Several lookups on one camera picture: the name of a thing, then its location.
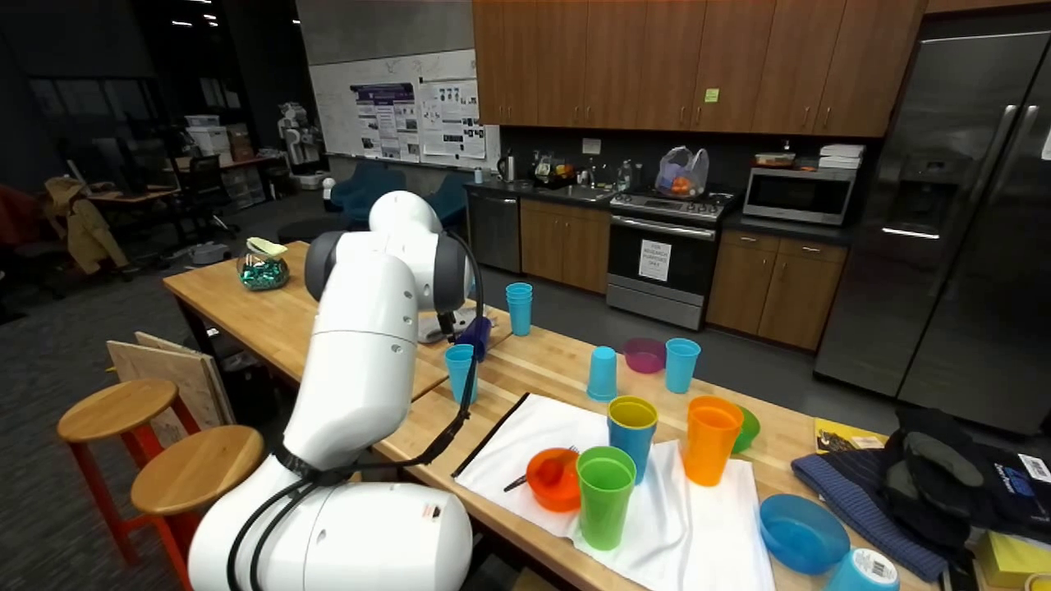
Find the stove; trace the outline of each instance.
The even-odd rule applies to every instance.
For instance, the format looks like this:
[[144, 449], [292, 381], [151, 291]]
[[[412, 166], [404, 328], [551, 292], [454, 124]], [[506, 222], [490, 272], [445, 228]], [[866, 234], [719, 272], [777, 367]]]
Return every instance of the stove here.
[[717, 271], [727, 196], [611, 196], [611, 310], [699, 328]]

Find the blue bowl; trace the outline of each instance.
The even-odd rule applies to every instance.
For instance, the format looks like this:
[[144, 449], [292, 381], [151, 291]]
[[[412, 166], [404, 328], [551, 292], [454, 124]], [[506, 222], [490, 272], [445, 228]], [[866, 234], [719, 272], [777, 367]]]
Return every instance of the blue bowl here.
[[822, 576], [852, 553], [846, 528], [802, 495], [767, 495], [758, 506], [758, 536], [777, 562], [803, 576]]

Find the green cup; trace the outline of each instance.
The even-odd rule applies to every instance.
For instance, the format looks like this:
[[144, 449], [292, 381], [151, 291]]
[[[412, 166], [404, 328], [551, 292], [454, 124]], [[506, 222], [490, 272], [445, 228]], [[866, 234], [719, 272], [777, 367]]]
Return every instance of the green cup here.
[[616, 549], [623, 536], [626, 501], [634, 489], [634, 459], [616, 446], [591, 446], [579, 456], [581, 518], [579, 528], [591, 549]]

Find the pink object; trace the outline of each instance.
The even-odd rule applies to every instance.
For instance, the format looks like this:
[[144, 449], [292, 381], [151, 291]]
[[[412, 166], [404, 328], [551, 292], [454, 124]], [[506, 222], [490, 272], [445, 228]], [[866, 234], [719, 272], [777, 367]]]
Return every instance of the pink object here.
[[663, 341], [634, 340], [634, 341], [623, 341], [620, 352], [626, 357], [626, 367], [634, 367], [637, 375], [663, 372]]

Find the microwave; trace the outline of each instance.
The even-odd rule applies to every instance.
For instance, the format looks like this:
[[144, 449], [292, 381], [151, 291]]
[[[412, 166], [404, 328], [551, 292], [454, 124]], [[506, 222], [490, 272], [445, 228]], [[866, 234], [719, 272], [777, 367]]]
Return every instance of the microwave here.
[[853, 169], [753, 169], [743, 215], [765, 222], [845, 228]]

